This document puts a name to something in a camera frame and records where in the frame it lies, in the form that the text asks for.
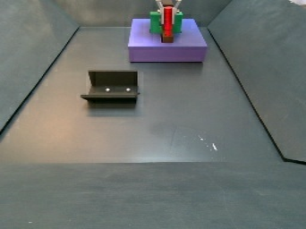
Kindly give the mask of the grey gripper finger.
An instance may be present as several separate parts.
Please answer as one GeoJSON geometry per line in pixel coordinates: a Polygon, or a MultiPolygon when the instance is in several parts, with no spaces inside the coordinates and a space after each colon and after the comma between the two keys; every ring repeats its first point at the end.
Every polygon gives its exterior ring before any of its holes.
{"type": "Polygon", "coordinates": [[[173,19],[173,24],[176,24],[181,18],[181,12],[179,10],[179,5],[181,3],[181,0],[175,0],[175,4],[172,7],[172,19],[173,19]]]}
{"type": "Polygon", "coordinates": [[[159,12],[160,12],[160,23],[164,24],[164,5],[163,5],[163,0],[155,0],[157,8],[159,8],[159,12]]]}

